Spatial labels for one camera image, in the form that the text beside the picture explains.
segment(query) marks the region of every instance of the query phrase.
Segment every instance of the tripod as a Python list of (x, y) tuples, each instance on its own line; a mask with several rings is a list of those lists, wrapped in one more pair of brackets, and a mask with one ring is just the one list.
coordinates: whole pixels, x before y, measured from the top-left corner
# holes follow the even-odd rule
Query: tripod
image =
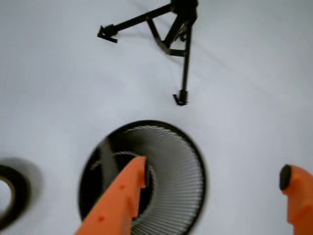
[[(171, 0), (171, 3), (160, 7), (156, 10), (147, 12), (143, 15), (135, 17), (131, 20), (123, 23), (113, 25), (110, 24), (106, 27), (100, 27), (98, 37), (108, 40), (110, 42), (117, 43), (117, 39), (112, 38), (119, 31), (132, 27), (142, 22), (147, 22), (152, 35), (158, 44), (158, 46), (168, 55), (184, 57), (184, 69), (182, 76), (182, 86), (179, 95), (174, 94), (174, 99), (177, 105), (183, 106), (187, 104), (187, 80), (188, 80), (188, 68), (189, 68), (189, 56), (190, 56), (190, 44), (192, 25), (197, 19), (196, 8), (198, 6), (198, 0)], [(162, 41), (157, 32), (157, 28), (153, 22), (153, 18), (166, 14), (168, 12), (174, 12), (177, 14), (174, 23), (172, 24), (165, 39)], [(173, 41), (180, 38), (185, 43), (185, 50), (171, 49)]]

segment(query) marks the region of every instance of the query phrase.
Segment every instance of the mesh basket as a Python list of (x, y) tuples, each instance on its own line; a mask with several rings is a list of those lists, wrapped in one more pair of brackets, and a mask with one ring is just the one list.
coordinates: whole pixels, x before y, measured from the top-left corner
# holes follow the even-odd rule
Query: mesh basket
[[(206, 190), (204, 165), (193, 142), (181, 130), (160, 121), (128, 124), (109, 139), (119, 170), (135, 156), (146, 156), (149, 161), (149, 184), (141, 191), (132, 234), (187, 234), (201, 212)], [(82, 219), (106, 189), (102, 167), (96, 148), (80, 185)]]

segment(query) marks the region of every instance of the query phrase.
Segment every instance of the tripod leg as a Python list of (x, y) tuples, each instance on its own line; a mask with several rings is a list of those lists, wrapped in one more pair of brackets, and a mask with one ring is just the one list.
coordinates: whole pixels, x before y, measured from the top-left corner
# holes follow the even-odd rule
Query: tripod leg
[(180, 106), (186, 105), (188, 91), (187, 91), (187, 80), (188, 80), (188, 69), (189, 69), (189, 57), (190, 57), (190, 45), (191, 45), (191, 33), (192, 33), (192, 25), (187, 25), (187, 35), (186, 35), (186, 47), (185, 47), (185, 62), (184, 62), (184, 71), (182, 76), (182, 86), (179, 92), (179, 97), (175, 94), (173, 95), (176, 103)]
[(123, 29), (132, 27), (132, 26), (134, 26), (136, 24), (140, 24), (142, 22), (145, 22), (145, 21), (147, 21), (147, 19), (152, 19), (152, 18), (158, 17), (160, 15), (166, 14), (166, 13), (171, 11), (171, 7), (172, 7), (172, 4), (170, 3), (168, 5), (165, 5), (163, 7), (158, 8), (156, 10), (147, 12), (147, 13), (140, 15), (140, 16), (137, 16), (131, 20), (125, 21), (123, 23), (119, 23), (117, 25), (110, 24), (110, 25), (102, 28), (102, 33), (104, 33), (108, 37), (111, 37), (113, 35), (116, 35), (119, 31), (121, 31)]
[(170, 29), (170, 31), (167, 33), (163, 43), (166, 45), (167, 48), (171, 47), (171, 44), (173, 43), (173, 41), (175, 40), (175, 38), (177, 37), (177, 35), (179, 35), (179, 32), (182, 28), (182, 26), (184, 25), (184, 18), (180, 15), (176, 16), (176, 19), (174, 21), (174, 23), (172, 24), (172, 27)]

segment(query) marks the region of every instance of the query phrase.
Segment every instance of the black cap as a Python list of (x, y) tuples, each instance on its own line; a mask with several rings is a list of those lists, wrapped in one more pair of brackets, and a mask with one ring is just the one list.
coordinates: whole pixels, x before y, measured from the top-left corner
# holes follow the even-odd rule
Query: black cap
[(290, 165), (285, 165), (280, 171), (279, 188), (281, 191), (288, 188), (290, 178), (291, 178), (291, 167)]

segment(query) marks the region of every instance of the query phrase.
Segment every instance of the tripod foot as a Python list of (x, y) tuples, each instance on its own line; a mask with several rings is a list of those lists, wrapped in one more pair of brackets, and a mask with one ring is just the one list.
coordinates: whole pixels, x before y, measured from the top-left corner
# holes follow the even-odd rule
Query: tripod foot
[(111, 37), (116, 34), (117, 30), (115, 29), (115, 26), (113, 24), (110, 24), (106, 27), (102, 26), (100, 27), (100, 30), (98, 32), (98, 38), (102, 38), (110, 42), (117, 43), (117, 39)]
[(179, 106), (184, 106), (184, 105), (188, 104), (188, 102), (187, 102), (188, 91), (181, 90), (179, 93), (179, 96), (174, 94), (173, 97), (176, 101), (176, 104)]

